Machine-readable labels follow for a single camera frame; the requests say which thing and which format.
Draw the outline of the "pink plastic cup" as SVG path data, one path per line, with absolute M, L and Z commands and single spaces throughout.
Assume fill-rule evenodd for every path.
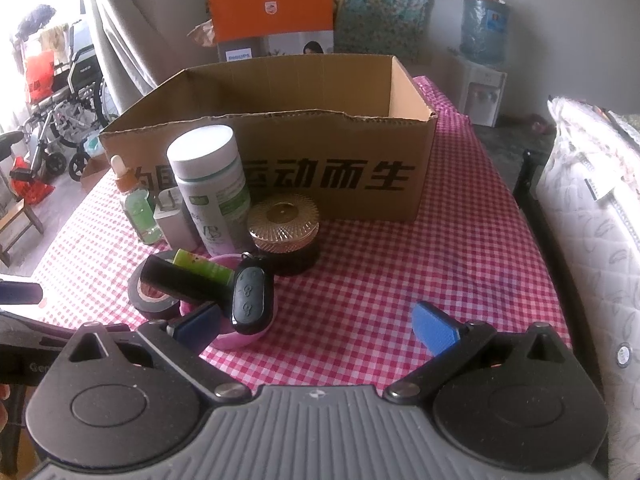
M 213 346 L 238 350 L 262 338 L 278 312 L 273 274 L 253 255 L 228 254 L 213 259 L 179 249 L 174 257 L 179 268 L 224 285 L 232 298 L 221 308 L 224 319 Z

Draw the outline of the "brown cardboard box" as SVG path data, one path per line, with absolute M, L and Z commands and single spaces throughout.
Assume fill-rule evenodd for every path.
M 397 58 L 300 54 L 187 68 L 101 133 L 153 190 L 174 178 L 183 133 L 233 129 L 253 200 L 310 197 L 324 218 L 411 221 L 420 208 L 437 115 Z

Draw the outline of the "white quilted cushion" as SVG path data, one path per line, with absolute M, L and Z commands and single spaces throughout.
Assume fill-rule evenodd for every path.
M 552 98 L 536 186 L 577 288 L 610 413 L 608 475 L 639 475 L 639 117 Z

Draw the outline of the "black rectangular device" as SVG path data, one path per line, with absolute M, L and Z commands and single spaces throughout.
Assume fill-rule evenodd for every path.
M 227 307 L 231 301 L 232 283 L 217 284 L 156 255 L 146 258 L 141 281 L 188 304 L 214 302 L 218 306 Z

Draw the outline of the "pink checkered tablecloth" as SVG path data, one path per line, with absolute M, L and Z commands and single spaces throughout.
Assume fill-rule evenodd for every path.
M 438 115 L 418 218 L 326 222 L 317 263 L 277 278 L 279 311 L 268 333 L 238 351 L 209 347 L 204 360 L 252 389 L 363 384 L 381 390 L 429 359 L 411 329 L 411 308 L 421 300 L 500 332 L 546 322 L 572 345 L 533 235 L 469 119 L 434 82 L 425 76 L 414 82 Z M 116 194 L 105 176 L 38 264 L 44 322 L 70 328 L 144 322 L 128 300 L 128 278 L 165 247 L 138 241 Z

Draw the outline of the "green dropper bottle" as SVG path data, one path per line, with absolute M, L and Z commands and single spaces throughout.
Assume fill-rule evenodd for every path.
M 145 245 L 154 245 L 163 237 L 154 218 L 153 196 L 119 155 L 110 159 L 120 204 L 130 226 Z

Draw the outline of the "blue water jug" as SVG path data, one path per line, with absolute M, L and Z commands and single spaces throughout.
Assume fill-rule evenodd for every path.
M 510 8 L 501 0 L 463 0 L 461 53 L 483 65 L 506 60 Z

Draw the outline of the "beige drape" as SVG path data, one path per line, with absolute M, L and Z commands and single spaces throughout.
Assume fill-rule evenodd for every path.
M 217 61 L 188 36 L 206 0 L 86 0 L 91 38 L 116 110 L 124 112 L 188 67 Z

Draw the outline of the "green lighter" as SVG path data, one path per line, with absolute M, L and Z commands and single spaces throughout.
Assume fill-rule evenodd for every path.
M 172 263 L 217 284 L 230 285 L 233 281 L 234 272 L 231 269 L 184 249 L 176 251 Z

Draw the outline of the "wheelchair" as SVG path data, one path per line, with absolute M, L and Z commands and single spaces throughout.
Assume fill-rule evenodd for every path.
M 118 115 L 88 25 L 71 24 L 65 40 L 68 60 L 54 64 L 53 93 L 32 106 L 24 123 L 36 144 L 28 166 L 11 171 L 15 180 L 32 182 L 69 174 L 79 181 L 91 159 L 87 143 Z

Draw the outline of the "black car key fob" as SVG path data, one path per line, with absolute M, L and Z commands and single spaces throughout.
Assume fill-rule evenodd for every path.
M 243 335 L 265 330 L 273 320 L 274 278 L 264 259 L 246 256 L 234 272 L 230 322 Z

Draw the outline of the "white charger adapter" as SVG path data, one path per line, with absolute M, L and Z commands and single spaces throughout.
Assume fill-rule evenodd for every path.
M 194 252 L 198 248 L 200 238 L 178 186 L 166 188 L 158 193 L 155 200 L 154 220 L 171 249 Z

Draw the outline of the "orange Philips box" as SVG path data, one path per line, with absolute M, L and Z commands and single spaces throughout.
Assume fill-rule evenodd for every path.
M 334 51 L 333 0 L 207 0 L 218 60 Z

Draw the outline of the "wooden stool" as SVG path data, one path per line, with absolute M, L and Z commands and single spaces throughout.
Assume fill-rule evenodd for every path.
M 0 259 L 7 268 L 11 266 L 10 250 L 31 228 L 34 228 L 40 235 L 44 234 L 41 220 L 22 198 L 8 209 L 0 221 Z

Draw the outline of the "black tape roll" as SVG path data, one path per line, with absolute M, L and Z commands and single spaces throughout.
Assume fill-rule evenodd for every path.
M 141 273 L 145 260 L 139 263 L 132 272 L 127 286 L 129 303 L 146 320 L 164 320 L 178 318 L 180 315 L 180 300 L 144 284 Z

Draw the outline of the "gold lidded jar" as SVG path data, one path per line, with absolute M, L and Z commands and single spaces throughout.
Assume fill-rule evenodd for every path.
M 274 274 L 293 276 L 311 269 L 320 255 L 320 212 L 307 196 L 273 195 L 250 208 L 252 254 Z

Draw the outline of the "white water dispenser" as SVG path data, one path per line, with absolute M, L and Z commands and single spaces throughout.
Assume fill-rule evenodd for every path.
M 506 73 L 448 50 L 445 93 L 473 125 L 495 127 L 506 88 Z

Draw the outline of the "black chair frame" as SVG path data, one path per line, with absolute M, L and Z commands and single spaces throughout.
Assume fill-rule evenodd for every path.
M 512 196 L 524 214 L 542 258 L 544 258 L 570 333 L 574 355 L 600 393 L 604 393 L 597 352 L 594 348 L 582 298 L 579 296 L 573 275 L 570 274 L 570 268 L 564 259 L 561 247 L 555 239 L 535 193 L 538 171 L 544 168 L 544 163 L 548 158 L 548 155 L 541 152 L 524 151 Z

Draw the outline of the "white supplement bottle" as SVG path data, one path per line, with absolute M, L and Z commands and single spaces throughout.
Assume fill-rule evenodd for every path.
M 208 125 L 183 133 L 168 146 L 167 159 L 209 255 L 249 250 L 250 191 L 233 129 Z

